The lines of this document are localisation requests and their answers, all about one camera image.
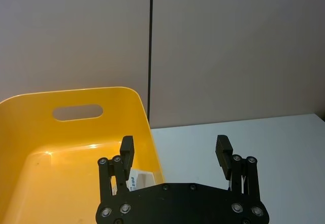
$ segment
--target white table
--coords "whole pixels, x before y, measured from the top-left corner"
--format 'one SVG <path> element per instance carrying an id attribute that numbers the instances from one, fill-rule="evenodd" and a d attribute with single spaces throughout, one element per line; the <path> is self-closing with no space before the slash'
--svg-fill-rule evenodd
<path id="1" fill-rule="evenodd" d="M 166 182 L 227 189 L 215 155 L 217 135 L 224 134 L 234 154 L 257 158 L 270 223 L 325 223 L 325 122 L 316 115 L 170 127 L 152 134 Z"/>

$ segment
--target vertical black seam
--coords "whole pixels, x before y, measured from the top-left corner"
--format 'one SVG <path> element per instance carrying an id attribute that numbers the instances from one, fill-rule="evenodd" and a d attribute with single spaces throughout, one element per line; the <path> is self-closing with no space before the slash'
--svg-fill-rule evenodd
<path id="1" fill-rule="evenodd" d="M 152 3 L 150 0 L 150 11 L 149 11 L 149 55 L 148 55 L 148 97 L 147 97 L 147 117 L 150 121 L 150 90 L 151 90 L 151 46 L 152 46 Z"/>

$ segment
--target bin handle hole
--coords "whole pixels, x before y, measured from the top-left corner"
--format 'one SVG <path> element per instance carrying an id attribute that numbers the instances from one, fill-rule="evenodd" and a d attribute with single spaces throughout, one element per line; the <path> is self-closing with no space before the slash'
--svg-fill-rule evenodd
<path id="1" fill-rule="evenodd" d="M 100 117 L 102 114 L 103 108 L 96 104 L 58 107 L 53 110 L 53 117 L 59 121 L 96 118 Z"/>

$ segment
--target gray wall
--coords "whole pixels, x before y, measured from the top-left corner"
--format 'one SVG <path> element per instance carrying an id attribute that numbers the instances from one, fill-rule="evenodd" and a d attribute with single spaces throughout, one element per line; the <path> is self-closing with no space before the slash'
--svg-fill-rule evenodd
<path id="1" fill-rule="evenodd" d="M 153 0 L 152 127 L 317 112 L 325 0 Z"/>
<path id="2" fill-rule="evenodd" d="M 0 0 L 0 101 L 128 86 L 147 104 L 149 0 Z"/>

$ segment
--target black metal plate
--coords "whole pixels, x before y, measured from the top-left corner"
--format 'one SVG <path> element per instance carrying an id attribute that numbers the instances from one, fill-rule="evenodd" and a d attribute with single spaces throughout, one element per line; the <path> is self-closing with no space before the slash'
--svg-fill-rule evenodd
<path id="1" fill-rule="evenodd" d="M 248 220 L 251 224 L 269 223 L 269 215 L 261 201 L 224 189 L 200 184 L 194 184 L 195 187 L 192 185 L 160 184 L 110 196 L 100 203 L 96 221 L 98 224 L 242 224 L 245 223 L 244 220 Z M 239 203 L 243 211 L 241 213 L 233 211 L 233 203 Z M 123 204 L 131 206 L 131 210 L 126 214 L 120 212 Z M 262 209 L 263 216 L 253 214 L 251 210 L 253 206 Z M 102 217 L 101 211 L 106 207 L 112 212 L 109 216 Z"/>

